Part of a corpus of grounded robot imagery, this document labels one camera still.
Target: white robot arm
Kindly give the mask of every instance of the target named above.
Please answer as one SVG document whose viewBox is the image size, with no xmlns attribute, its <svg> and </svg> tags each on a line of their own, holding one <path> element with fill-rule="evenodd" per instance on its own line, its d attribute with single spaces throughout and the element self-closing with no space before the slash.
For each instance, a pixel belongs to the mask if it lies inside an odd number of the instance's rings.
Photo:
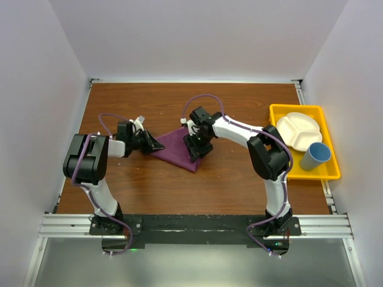
<svg viewBox="0 0 383 287">
<path fill-rule="evenodd" d="M 222 116 L 220 112 L 208 114 L 202 107 L 190 114 L 191 120 L 183 120 L 189 129 L 189 135 L 184 138 L 190 158 L 195 161 L 212 151 L 210 140 L 212 138 L 226 138 L 249 149 L 254 170 L 265 182 L 268 203 L 266 213 L 268 216 L 278 218 L 291 218 L 291 207 L 285 195 L 284 172 L 288 168 L 287 153 L 270 137 L 282 138 L 274 126 L 255 127 Z"/>
<path fill-rule="evenodd" d="M 101 135 L 90 137 L 86 156 L 80 163 L 75 181 L 86 192 L 98 218 L 107 217 L 100 207 L 109 216 L 116 216 L 118 213 L 122 215 L 105 180 L 107 159 L 109 157 L 128 157 L 133 150 L 137 149 L 148 154 L 165 148 L 150 135 L 148 130 L 144 129 L 142 125 L 144 120 L 145 118 L 140 116 L 134 121 L 119 122 L 115 139 Z M 63 165 L 66 177 L 72 178 L 86 137 L 87 135 L 74 135 Z"/>
</svg>

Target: white panel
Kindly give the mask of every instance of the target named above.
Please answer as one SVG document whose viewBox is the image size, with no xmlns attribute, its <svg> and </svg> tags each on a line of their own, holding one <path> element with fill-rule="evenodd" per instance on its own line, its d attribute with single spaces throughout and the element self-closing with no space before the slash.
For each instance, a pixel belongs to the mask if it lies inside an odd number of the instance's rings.
<svg viewBox="0 0 383 287">
<path fill-rule="evenodd" d="M 0 39 L 0 286 L 22 286 L 86 76 L 47 0 L 2 1 Z"/>
<path fill-rule="evenodd" d="M 348 212 L 369 286 L 382 286 L 383 2 L 350 0 L 303 81 L 324 108 L 342 178 L 332 182 Z"/>
<path fill-rule="evenodd" d="M 50 0 L 89 77 L 303 78 L 346 0 Z"/>
</svg>

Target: wooden surface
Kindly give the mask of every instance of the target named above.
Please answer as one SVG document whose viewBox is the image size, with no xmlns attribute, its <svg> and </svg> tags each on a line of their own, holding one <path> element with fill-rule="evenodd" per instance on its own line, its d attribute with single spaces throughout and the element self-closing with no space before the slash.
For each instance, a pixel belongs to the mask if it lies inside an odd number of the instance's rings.
<svg viewBox="0 0 383 287">
<path fill-rule="evenodd" d="M 80 133 L 100 131 L 101 112 L 126 118 L 143 115 L 144 126 L 156 137 L 180 127 L 181 111 L 202 93 L 221 98 L 227 115 L 254 126 L 269 124 L 271 103 L 297 104 L 292 84 L 94 84 Z M 199 105 L 213 114 L 218 103 L 201 98 Z M 105 117 L 112 132 L 118 119 Z M 129 158 L 110 158 L 106 179 L 124 213 L 264 214 L 263 180 L 251 165 L 248 150 L 226 139 L 213 139 L 214 150 L 196 173 L 134 151 Z M 289 181 L 294 214 L 328 214 L 320 181 Z M 83 190 L 65 182 L 58 213 L 93 213 Z"/>
</svg>

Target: blue cup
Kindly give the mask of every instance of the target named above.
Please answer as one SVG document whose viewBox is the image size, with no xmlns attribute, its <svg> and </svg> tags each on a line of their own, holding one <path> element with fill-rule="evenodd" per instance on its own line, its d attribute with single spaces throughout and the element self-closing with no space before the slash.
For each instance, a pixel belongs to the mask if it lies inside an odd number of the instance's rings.
<svg viewBox="0 0 383 287">
<path fill-rule="evenodd" d="M 330 158 L 330 148 L 322 142 L 314 142 L 305 152 L 305 155 L 301 159 L 299 165 L 303 170 L 308 172 L 329 161 Z"/>
</svg>

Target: purple napkin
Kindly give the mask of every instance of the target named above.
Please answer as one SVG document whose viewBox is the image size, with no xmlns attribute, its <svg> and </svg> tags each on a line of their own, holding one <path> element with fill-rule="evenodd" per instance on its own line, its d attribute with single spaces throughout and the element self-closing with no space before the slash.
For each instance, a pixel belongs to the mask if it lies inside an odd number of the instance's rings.
<svg viewBox="0 0 383 287">
<path fill-rule="evenodd" d="M 167 163 L 174 164 L 191 172 L 196 172 L 201 159 L 198 158 L 194 163 L 190 161 L 190 154 L 184 143 L 184 136 L 188 133 L 188 129 L 182 127 L 166 135 L 159 136 L 156 140 L 159 141 L 165 149 L 152 152 L 151 155 Z"/>
</svg>

